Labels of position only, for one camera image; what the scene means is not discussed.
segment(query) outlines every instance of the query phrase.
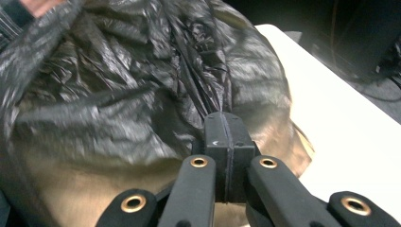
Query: brass grommet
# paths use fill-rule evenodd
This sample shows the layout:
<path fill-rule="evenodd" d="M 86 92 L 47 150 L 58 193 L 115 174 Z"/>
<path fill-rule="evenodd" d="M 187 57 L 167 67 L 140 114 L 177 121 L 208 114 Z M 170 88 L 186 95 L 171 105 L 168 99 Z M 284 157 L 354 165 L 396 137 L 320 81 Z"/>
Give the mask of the brass grommet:
<path fill-rule="evenodd" d="M 121 210 L 126 213 L 134 213 L 142 210 L 147 204 L 147 199 L 140 194 L 132 195 L 127 197 L 121 202 Z"/>
<path fill-rule="evenodd" d="M 341 199 L 342 205 L 354 214 L 368 216 L 372 213 L 371 208 L 366 202 L 353 197 L 344 197 Z"/>
<path fill-rule="evenodd" d="M 193 167 L 205 167 L 207 165 L 207 159 L 194 158 L 194 159 L 191 160 L 191 165 Z"/>
<path fill-rule="evenodd" d="M 277 167 L 277 162 L 270 159 L 270 158 L 264 158 L 260 160 L 260 165 L 266 168 L 276 168 Z"/>

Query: wire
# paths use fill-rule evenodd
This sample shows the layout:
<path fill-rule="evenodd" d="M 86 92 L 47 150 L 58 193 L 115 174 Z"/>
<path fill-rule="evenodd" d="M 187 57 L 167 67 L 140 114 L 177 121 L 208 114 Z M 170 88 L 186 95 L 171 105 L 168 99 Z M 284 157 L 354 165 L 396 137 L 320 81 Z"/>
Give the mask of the wire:
<path fill-rule="evenodd" d="M 394 82 L 395 85 L 397 85 L 397 87 L 401 89 L 401 84 L 398 81 L 396 81 L 394 78 L 388 78 L 388 79 L 390 79 L 392 82 Z M 356 88 L 354 88 L 354 89 L 357 90 L 359 93 L 361 93 L 364 96 L 367 96 L 367 97 L 370 97 L 370 98 L 374 98 L 374 99 L 379 100 L 379 101 L 383 101 L 383 102 L 399 102 L 399 101 L 401 101 L 401 96 L 397 97 L 397 98 L 393 98 L 393 99 L 386 99 L 386 98 L 383 98 L 383 97 L 372 96 L 370 94 L 367 94 L 366 91 L 364 91 L 364 89 L 366 89 L 366 88 L 367 88 L 366 86 L 363 86 L 363 89 L 361 91 L 359 89 L 356 89 Z"/>
<path fill-rule="evenodd" d="M 336 19 L 337 19 L 337 7 L 339 5 L 339 0 L 334 1 L 333 5 L 333 13 L 331 15 L 331 31 L 330 31 L 330 49 L 331 49 L 331 58 L 333 60 L 333 66 L 335 71 L 337 72 L 337 61 L 336 54 L 334 52 L 334 32 L 336 30 Z"/>
<path fill-rule="evenodd" d="M 397 81 L 396 78 L 400 78 L 400 79 L 401 79 L 400 75 L 398 75 L 398 76 L 391 77 L 390 80 L 391 80 L 392 82 L 394 82 L 395 85 L 397 85 L 397 87 L 398 87 L 399 89 L 401 89 L 401 83 L 400 83 L 399 81 Z"/>

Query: white table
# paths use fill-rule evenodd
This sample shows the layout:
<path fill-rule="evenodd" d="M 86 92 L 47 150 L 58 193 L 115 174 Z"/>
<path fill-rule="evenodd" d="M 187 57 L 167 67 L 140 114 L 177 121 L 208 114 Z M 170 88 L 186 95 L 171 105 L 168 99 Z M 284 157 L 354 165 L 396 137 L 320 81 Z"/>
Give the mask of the white table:
<path fill-rule="evenodd" d="M 257 29 L 285 68 L 291 118 L 316 151 L 301 182 L 324 201 L 356 192 L 401 222 L 401 126 L 277 27 Z"/>

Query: black plastic bag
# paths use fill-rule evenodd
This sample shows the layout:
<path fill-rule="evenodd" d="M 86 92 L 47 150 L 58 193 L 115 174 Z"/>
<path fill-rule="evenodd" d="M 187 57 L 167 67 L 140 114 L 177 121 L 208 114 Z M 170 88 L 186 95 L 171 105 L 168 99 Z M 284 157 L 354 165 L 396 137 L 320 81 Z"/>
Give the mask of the black plastic bag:
<path fill-rule="evenodd" d="M 294 173 L 310 162 L 270 44 L 220 1 L 68 1 L 1 54 L 0 100 L 0 187 L 33 226 L 94 225 L 121 191 L 160 191 L 212 112 Z"/>

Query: crumpled plastic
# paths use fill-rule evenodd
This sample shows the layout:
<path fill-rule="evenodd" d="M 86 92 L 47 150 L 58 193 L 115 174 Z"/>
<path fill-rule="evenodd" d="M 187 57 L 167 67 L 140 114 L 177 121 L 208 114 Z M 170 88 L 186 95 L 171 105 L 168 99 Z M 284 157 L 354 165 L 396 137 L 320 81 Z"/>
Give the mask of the crumpled plastic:
<path fill-rule="evenodd" d="M 213 112 L 295 174 L 310 162 L 272 47 L 218 0 L 67 1 L 0 55 L 0 101 L 0 187 L 32 226 L 93 226 L 120 192 L 157 193 Z"/>

